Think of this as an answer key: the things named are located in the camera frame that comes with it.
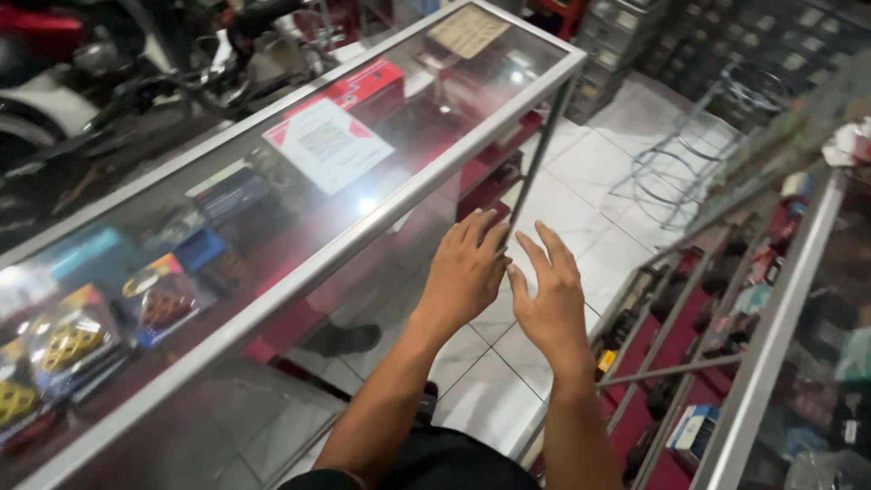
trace forearm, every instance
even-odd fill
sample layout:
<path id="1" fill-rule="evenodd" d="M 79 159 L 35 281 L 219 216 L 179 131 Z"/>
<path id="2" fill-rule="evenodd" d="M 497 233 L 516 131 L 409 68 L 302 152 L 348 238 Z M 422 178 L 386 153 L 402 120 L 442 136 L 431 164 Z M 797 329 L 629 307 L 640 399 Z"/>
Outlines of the forearm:
<path id="1" fill-rule="evenodd" d="M 544 423 L 545 478 L 550 490 L 623 488 L 592 375 L 556 375 Z"/>
<path id="2" fill-rule="evenodd" d="M 409 324 L 399 341 L 363 384 L 330 434 L 314 469 L 335 468 L 370 487 L 390 468 L 408 436 L 429 369 L 443 342 Z"/>

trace paper sign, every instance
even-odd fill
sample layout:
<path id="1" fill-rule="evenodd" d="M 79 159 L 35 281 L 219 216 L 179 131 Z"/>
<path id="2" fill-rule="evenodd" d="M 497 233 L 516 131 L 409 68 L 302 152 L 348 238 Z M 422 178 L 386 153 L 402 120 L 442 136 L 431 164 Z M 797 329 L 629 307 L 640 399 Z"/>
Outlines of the paper sign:
<path id="1" fill-rule="evenodd" d="M 394 151 L 329 99 L 294 113 L 263 137 L 327 195 L 359 179 Z"/>
<path id="2" fill-rule="evenodd" d="M 510 24 L 474 5 L 466 5 L 434 27 L 429 36 L 459 56 L 472 59 Z"/>

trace person's foot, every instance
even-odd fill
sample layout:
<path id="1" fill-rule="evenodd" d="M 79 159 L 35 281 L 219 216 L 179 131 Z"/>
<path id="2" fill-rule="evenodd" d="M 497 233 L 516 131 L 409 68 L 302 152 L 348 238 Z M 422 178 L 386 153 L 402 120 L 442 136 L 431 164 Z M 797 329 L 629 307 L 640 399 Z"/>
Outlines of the person's foot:
<path id="1" fill-rule="evenodd" d="M 342 354 L 359 354 L 372 350 L 381 341 L 381 328 L 367 324 L 343 329 L 333 324 L 325 325 L 300 347 L 323 357 Z"/>
<path id="2" fill-rule="evenodd" d="M 432 425 L 433 414 L 436 413 L 437 403 L 438 385 L 436 385 L 432 381 L 427 381 L 427 383 L 423 386 L 423 398 L 421 398 L 421 403 L 417 406 L 415 425 Z"/>

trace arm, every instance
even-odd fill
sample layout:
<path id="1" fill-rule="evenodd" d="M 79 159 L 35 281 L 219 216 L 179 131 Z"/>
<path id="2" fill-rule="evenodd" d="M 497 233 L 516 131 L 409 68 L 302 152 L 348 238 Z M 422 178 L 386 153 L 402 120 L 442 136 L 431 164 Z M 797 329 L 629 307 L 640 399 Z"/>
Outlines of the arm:
<path id="1" fill-rule="evenodd" d="M 339 469 L 375 487 L 390 468 L 414 422 L 436 354 L 496 300 L 510 259 L 496 252 L 508 225 L 483 237 L 495 215 L 478 209 L 442 238 L 402 336 L 354 397 L 314 469 Z"/>
<path id="2" fill-rule="evenodd" d="M 517 321 L 553 370 L 550 406 L 544 420 L 544 476 L 550 490 L 578 488 L 582 482 L 586 488 L 622 489 L 596 399 L 595 361 L 587 345 L 581 275 L 559 236 L 540 221 L 536 230 L 547 254 L 529 236 L 517 232 L 517 240 L 536 270 L 536 298 L 530 299 L 526 277 L 517 266 L 508 267 L 508 278 Z"/>

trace hand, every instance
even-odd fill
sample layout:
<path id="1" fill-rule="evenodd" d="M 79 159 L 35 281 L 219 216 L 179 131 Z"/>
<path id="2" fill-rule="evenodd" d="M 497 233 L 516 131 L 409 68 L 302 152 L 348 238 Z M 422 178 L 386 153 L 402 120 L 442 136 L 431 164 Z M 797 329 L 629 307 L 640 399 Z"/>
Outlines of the hand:
<path id="1" fill-rule="evenodd" d="M 443 344 L 496 300 L 511 259 L 497 253 L 509 225 L 496 225 L 482 240 L 495 216 L 495 209 L 477 209 L 442 238 L 409 327 Z"/>
<path id="2" fill-rule="evenodd" d="M 592 381 L 595 363 L 587 345 L 584 291 L 575 258 L 559 235 L 544 223 L 536 221 L 536 230 L 547 254 L 520 231 L 517 240 L 536 270 L 538 294 L 530 299 L 526 276 L 516 265 L 510 265 L 508 278 L 514 295 L 514 315 L 526 337 L 547 357 L 555 378 L 581 377 Z"/>

